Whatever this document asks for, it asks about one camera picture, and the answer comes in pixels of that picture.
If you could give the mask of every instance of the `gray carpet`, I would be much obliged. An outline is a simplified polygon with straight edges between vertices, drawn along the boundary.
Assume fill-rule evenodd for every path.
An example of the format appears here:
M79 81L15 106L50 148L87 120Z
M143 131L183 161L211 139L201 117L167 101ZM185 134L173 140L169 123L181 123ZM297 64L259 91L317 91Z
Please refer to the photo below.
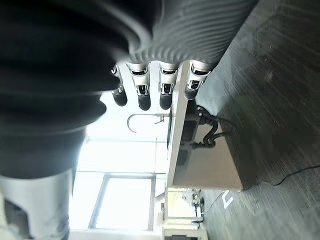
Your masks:
M233 121L244 186L205 216L211 240L320 236L320 1L261 0L200 89L197 104ZM205 190L205 205L220 193Z

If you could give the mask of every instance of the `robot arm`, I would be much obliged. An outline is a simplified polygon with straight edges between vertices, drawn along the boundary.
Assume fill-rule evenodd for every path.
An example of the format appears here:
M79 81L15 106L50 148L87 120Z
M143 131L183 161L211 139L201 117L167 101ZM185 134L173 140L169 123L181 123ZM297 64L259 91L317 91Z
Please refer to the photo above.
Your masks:
M68 239L69 199L86 126L106 111L102 92L112 90L119 105L127 102L117 67L110 70L127 62L146 111L149 63L159 61L160 105L167 109L179 64L194 60L185 82L192 99L255 4L1 1L0 190L8 225L23 238Z

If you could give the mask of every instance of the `power cord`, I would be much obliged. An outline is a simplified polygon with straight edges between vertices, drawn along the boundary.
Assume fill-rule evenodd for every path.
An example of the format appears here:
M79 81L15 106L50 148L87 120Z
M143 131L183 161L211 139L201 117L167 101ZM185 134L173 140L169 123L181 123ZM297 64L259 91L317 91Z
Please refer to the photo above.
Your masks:
M208 124L212 126L212 129L203 137L202 142L194 142L192 143L193 149L198 148L214 148L216 146L215 139L220 137L229 136L235 130L235 125L222 117L211 115L206 109L201 106L197 107L198 115L200 117L199 125ZM228 131L216 133L218 130L218 122L224 122L230 128Z
M279 186L280 184L282 184L287 178L289 178L289 177L291 177L291 176L293 176L293 175L295 175L295 174L299 174L299 173L302 173L302 172L304 172L304 171L306 171L306 170L317 169L317 168L320 168L320 165L309 166L309 167L302 168L302 169L300 169L300 170L298 170L298 171L294 171L294 172L286 175L281 181L279 181L278 183L275 183L275 184L270 183L270 182L267 182L267 181L261 181L260 183L261 183L261 184L268 184L268 185L270 185L270 186L272 186L272 187L277 187L277 186ZM256 186L256 185L250 186L250 187L248 187L247 189L245 189L245 190L243 190L243 191L238 191L238 192L236 192L236 193L238 194L238 193L241 193L241 192L245 192L245 191L247 191L248 189L250 189L250 188L252 188L252 187L254 187L254 186ZM214 203L215 203L215 202L218 200L218 198L219 198L222 194L224 194L225 192L226 192L226 191L222 191L221 193L219 193L219 195L218 195L218 196L214 199L214 201L211 203L209 209L208 209L207 211L203 212L201 215L204 216L207 212L209 212L210 209L212 208L212 206L214 205Z

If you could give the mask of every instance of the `white label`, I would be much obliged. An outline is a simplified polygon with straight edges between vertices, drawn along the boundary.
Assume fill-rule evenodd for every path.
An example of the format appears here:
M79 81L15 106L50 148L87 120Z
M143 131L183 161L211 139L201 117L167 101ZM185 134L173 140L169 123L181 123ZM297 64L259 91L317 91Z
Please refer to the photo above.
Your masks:
M226 196L229 193L229 190L226 190L223 195L222 195L222 201L223 201L223 207L224 209L227 209L227 207L232 203L232 201L234 200L233 197L230 197L228 201L226 201Z

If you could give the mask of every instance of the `white wall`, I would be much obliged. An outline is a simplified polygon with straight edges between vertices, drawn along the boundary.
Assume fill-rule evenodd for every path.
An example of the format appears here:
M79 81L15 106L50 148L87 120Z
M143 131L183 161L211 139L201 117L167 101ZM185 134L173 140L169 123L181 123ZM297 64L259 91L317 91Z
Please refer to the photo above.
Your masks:
M72 230L69 240L161 240L161 236L148 231Z

